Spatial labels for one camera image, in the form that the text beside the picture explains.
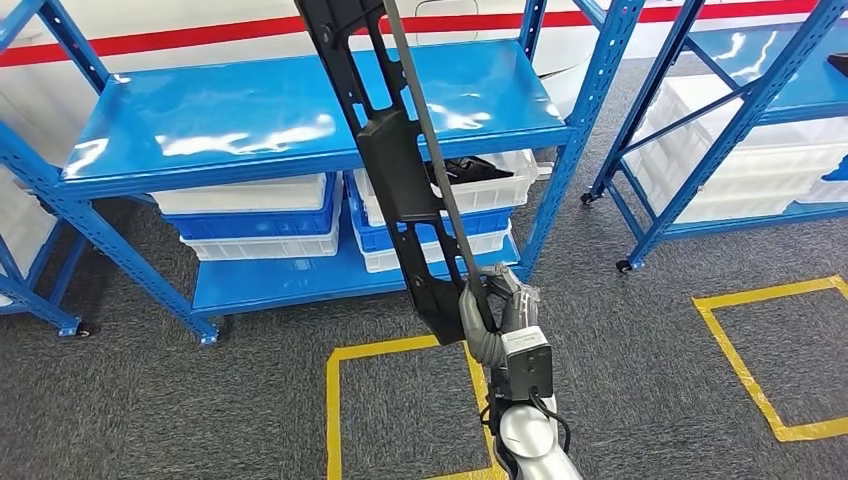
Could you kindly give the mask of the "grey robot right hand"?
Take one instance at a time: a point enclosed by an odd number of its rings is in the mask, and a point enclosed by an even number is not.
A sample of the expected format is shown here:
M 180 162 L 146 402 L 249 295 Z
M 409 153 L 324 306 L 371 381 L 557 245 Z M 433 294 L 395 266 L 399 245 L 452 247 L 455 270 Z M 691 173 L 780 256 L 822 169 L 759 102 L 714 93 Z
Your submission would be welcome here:
M 482 308 L 473 295 L 470 282 L 459 297 L 459 312 L 466 343 L 472 357 L 481 365 L 505 366 L 510 355 L 535 347 L 541 340 L 538 326 L 539 292 L 523 283 L 512 269 L 499 263 L 482 269 L 487 294 L 505 301 L 498 330 L 484 323 Z

